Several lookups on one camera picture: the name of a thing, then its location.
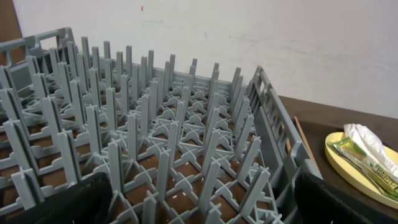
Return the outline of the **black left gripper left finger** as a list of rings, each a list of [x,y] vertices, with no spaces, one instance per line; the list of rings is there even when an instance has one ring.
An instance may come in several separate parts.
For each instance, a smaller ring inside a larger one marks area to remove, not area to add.
[[[112,197],[109,177],[97,172],[1,223],[104,223]]]

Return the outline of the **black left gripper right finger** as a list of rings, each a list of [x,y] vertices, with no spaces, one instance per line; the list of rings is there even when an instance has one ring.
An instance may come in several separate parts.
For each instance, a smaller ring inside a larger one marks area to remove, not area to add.
[[[309,172],[302,172],[296,178],[294,196],[304,223],[397,223],[396,219],[356,200]]]

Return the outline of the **green snack wrapper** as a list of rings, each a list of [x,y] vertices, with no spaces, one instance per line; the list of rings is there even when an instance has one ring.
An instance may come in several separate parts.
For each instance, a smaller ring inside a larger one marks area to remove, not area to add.
[[[351,138],[347,137],[335,142],[328,141],[327,145],[371,179],[384,196],[397,201],[397,182],[382,165],[371,158]]]

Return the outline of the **wooden chopstick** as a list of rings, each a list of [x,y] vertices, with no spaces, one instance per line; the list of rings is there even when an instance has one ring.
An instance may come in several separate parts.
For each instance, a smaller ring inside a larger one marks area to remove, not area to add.
[[[305,134],[304,134],[304,132],[302,130],[302,127],[301,127],[301,125],[299,123],[299,120],[298,120],[298,118],[296,116],[294,117],[294,125],[295,125],[300,137],[302,138],[302,141],[303,141],[303,143],[304,143],[304,145],[306,147],[306,150],[308,151],[312,161],[314,162],[315,166],[318,168],[318,165],[317,165],[316,160],[315,160],[315,158],[313,156],[312,150],[310,149],[310,146],[308,144],[307,138],[305,137]]]

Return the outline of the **white napkin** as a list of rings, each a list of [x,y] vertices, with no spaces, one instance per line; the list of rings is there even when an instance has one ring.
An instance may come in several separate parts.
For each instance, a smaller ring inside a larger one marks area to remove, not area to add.
[[[345,124],[343,128],[345,136],[351,138],[397,182],[397,163],[387,155],[382,141],[367,126]]]

